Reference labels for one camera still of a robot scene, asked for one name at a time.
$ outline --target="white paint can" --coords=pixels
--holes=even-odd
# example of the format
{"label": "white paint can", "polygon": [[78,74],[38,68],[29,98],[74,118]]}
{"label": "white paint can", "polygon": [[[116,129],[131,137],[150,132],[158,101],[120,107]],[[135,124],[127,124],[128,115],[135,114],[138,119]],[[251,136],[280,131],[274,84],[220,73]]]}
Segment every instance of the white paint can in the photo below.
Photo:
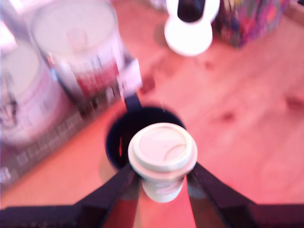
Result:
{"label": "white paint can", "polygon": [[38,10],[30,30],[77,100],[106,88],[125,66],[116,12],[107,1],[56,1]]}
{"label": "white paint can", "polygon": [[21,40],[17,45],[1,59],[1,141],[23,146],[54,127],[72,104],[35,49]]}
{"label": "white paint can", "polygon": [[142,177],[147,196],[160,203],[174,200],[184,177],[194,168],[198,149],[182,127],[156,123],[140,130],[128,147],[129,161]]}

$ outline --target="mug handle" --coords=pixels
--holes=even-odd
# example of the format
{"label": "mug handle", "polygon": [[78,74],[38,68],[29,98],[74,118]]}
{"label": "mug handle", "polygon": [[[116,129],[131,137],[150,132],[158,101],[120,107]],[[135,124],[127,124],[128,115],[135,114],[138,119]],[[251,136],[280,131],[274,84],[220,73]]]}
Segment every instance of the mug handle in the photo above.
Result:
{"label": "mug handle", "polygon": [[142,104],[136,93],[132,96],[128,96],[127,98],[125,98],[124,102],[128,112],[142,108]]}

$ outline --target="white object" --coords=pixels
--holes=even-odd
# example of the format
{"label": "white object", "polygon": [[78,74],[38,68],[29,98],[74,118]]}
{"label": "white object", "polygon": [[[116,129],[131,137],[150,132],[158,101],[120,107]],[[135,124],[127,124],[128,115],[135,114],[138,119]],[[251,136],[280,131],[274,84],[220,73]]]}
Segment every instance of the white object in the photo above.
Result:
{"label": "white object", "polygon": [[179,19],[179,0],[168,0],[169,18],[165,24],[165,39],[168,46],[183,56],[196,56],[206,51],[212,43],[211,23],[218,14],[220,0],[206,0],[202,17],[195,22]]}
{"label": "white object", "polygon": [[185,175],[196,164],[198,151],[185,129],[172,123],[156,123],[131,139],[128,156],[133,169],[143,178],[148,197],[164,203],[180,193]]}
{"label": "white object", "polygon": [[133,60],[126,66],[117,77],[120,95],[123,98],[133,95],[142,87],[143,80],[139,68],[138,59]]}
{"label": "white object", "polygon": [[0,50],[7,52],[17,46],[14,35],[9,31],[3,21],[0,21]]}
{"label": "white object", "polygon": [[23,146],[55,126],[72,104],[32,46],[17,45],[1,59],[1,141]]}
{"label": "white object", "polygon": [[38,10],[31,34],[78,100],[111,84],[124,68],[115,9],[105,1],[56,1]]}
{"label": "white object", "polygon": [[28,26],[33,12],[55,0],[1,0],[1,20],[16,38],[30,40]]}

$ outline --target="colorful bag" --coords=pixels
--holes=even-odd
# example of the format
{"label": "colorful bag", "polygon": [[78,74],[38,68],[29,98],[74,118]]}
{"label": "colorful bag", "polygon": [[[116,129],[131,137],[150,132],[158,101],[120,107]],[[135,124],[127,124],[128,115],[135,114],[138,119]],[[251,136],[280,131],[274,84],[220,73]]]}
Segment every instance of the colorful bag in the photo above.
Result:
{"label": "colorful bag", "polygon": [[290,0],[221,0],[213,30],[240,47],[279,23]]}

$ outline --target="paint can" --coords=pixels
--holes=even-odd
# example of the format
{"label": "paint can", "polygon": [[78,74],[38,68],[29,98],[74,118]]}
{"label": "paint can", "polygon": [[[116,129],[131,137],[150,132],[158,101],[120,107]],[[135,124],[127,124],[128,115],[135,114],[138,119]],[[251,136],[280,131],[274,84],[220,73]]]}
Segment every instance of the paint can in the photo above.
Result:
{"label": "paint can", "polygon": [[37,11],[30,32],[77,101],[113,83],[125,66],[117,15],[107,1],[53,2]]}
{"label": "paint can", "polygon": [[21,147],[60,121],[72,104],[46,63],[27,42],[1,58],[1,141]]}

